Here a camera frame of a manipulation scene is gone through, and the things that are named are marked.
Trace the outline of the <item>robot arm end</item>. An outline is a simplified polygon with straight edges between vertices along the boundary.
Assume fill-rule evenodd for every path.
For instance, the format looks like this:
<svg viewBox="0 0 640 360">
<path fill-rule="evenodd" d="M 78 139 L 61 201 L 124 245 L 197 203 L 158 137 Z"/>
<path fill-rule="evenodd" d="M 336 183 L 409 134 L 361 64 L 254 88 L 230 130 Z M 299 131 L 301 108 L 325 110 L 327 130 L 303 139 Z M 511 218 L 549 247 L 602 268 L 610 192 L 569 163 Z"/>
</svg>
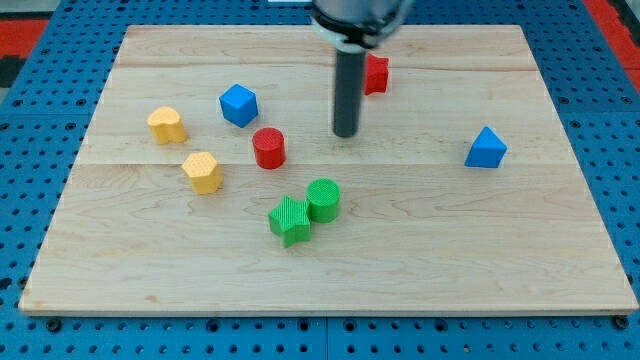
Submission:
<svg viewBox="0 0 640 360">
<path fill-rule="evenodd" d="M 338 51 L 379 47 L 405 22 L 414 0 L 312 0 L 312 26 Z"/>
</svg>

